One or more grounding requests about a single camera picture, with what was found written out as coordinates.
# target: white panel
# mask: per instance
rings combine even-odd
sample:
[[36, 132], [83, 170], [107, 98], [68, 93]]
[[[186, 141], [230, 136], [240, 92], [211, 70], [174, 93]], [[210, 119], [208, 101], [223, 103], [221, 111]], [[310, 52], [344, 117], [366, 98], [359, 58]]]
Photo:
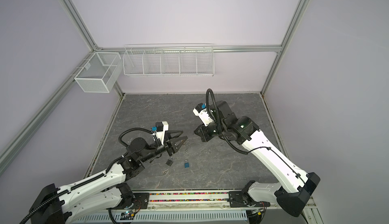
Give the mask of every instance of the white panel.
[[275, 52], [215, 53], [214, 76], [127, 77], [118, 82], [125, 93], [205, 93], [260, 91], [274, 62]]
[[298, 0], [72, 0], [100, 47], [281, 44]]
[[57, 0], [0, 0], [0, 14], [1, 150], [89, 50]]
[[43, 187], [84, 177], [117, 102], [74, 84], [0, 177], [1, 223], [19, 223]]
[[265, 95], [326, 224], [388, 222], [388, 4], [311, 0]]

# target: white mesh basket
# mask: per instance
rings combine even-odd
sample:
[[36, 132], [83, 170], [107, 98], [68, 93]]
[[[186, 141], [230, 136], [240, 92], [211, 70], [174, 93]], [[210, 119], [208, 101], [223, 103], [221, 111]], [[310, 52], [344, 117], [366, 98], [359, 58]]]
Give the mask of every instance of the white mesh basket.
[[126, 76], [213, 76], [211, 46], [174, 48], [126, 48], [123, 55]]
[[75, 76], [84, 92], [109, 93], [122, 71], [118, 52], [95, 52]]

